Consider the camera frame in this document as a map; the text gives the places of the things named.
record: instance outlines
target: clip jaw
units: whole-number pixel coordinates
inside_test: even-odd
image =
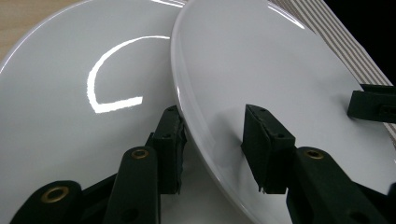
[[[160,194],[180,192],[185,143],[183,121],[171,106],[146,145],[124,153],[117,174],[84,190],[74,181],[50,183],[25,202],[11,224],[161,223]]]
[[[393,223],[388,196],[352,182],[325,151],[294,146],[294,136],[266,109],[247,105],[242,150],[268,194],[284,194],[293,223]]]
[[[362,84],[353,91],[347,114],[356,119],[396,123],[396,87]]]

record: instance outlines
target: table surface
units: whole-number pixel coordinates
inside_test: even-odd
[[[0,0],[0,62],[36,24],[79,0]]]

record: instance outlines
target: black background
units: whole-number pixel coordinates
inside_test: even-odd
[[[396,0],[324,1],[396,86]]]

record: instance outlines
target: glossy surface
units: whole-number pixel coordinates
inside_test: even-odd
[[[0,223],[38,188],[85,189],[117,172],[174,105],[169,36],[178,1],[87,1],[28,33],[0,65]],[[163,223],[245,223],[194,149]]]
[[[326,44],[266,1],[192,0],[172,33],[181,109],[208,168],[256,223],[290,223],[284,195],[263,195],[240,148],[245,105],[270,110],[297,147],[329,152],[352,180],[386,193],[396,154],[382,124],[350,119],[360,90]]]

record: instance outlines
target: white plate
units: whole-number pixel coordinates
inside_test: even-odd
[[[240,148],[245,105],[269,109],[297,147],[329,152],[352,180],[387,193],[395,150],[380,123],[350,119],[360,90],[324,41],[262,0],[192,0],[171,40],[178,107],[227,195],[257,223],[289,223],[284,195],[263,195]]]
[[[36,189],[63,179],[85,189],[115,174],[127,149],[145,144],[176,103],[169,36],[182,6],[78,3],[8,54],[0,65],[0,223]],[[163,196],[163,223],[244,222],[191,150],[181,194]]]

